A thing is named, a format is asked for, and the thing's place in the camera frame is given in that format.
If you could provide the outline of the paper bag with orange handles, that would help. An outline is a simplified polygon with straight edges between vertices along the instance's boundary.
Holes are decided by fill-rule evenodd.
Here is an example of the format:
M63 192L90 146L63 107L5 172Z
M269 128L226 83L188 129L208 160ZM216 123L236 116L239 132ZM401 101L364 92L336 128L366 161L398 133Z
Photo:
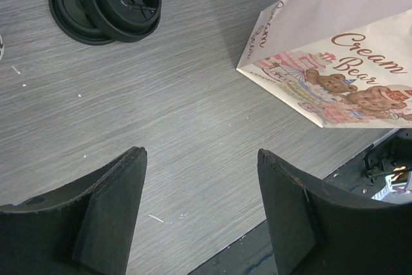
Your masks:
M411 127L411 0L280 0L237 70L322 128Z

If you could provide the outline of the stack of black cup lids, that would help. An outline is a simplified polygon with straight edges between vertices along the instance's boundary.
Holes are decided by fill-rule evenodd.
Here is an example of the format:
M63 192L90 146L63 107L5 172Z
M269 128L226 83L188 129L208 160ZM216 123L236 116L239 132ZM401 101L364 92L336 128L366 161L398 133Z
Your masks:
M57 26L82 44L135 43L160 23L162 0L48 0Z

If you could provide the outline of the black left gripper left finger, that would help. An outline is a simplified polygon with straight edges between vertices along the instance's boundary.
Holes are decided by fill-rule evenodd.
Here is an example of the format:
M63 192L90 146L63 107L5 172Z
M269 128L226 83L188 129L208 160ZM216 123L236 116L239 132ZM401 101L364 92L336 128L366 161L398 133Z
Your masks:
M1 206L2 274L125 274L147 168L132 147L96 171Z

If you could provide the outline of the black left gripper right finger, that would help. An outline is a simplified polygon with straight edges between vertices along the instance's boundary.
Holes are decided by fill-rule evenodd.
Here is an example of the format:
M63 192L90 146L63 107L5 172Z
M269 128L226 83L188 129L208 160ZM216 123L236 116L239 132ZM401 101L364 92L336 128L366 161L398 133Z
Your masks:
M410 274L411 205L340 189L260 149L257 173L279 274Z

